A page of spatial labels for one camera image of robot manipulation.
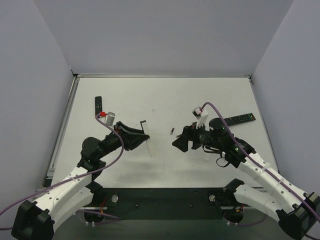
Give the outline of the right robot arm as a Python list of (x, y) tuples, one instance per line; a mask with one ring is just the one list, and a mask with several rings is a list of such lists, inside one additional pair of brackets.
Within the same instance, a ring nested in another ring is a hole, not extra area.
[(200, 147), (213, 149), (229, 165), (255, 180), (264, 192), (247, 186), (239, 179), (233, 181), (235, 186), (231, 192), (236, 201), (273, 218), (292, 239), (301, 240), (320, 220), (319, 195), (307, 193), (286, 180), (251, 145), (234, 137), (219, 118), (209, 122), (209, 130), (205, 126), (197, 127), (195, 123), (185, 126), (172, 145), (185, 153), (189, 143), (193, 150)]

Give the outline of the white battery cover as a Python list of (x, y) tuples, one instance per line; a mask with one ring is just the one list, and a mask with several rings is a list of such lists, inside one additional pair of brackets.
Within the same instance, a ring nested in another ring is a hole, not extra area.
[(210, 162), (211, 161), (211, 159), (212, 159), (212, 157), (214, 156), (215, 154), (214, 153), (212, 153), (212, 152), (210, 152), (210, 153), (207, 153), (207, 155), (206, 155), (206, 157), (205, 157), (205, 161), (206, 162)]

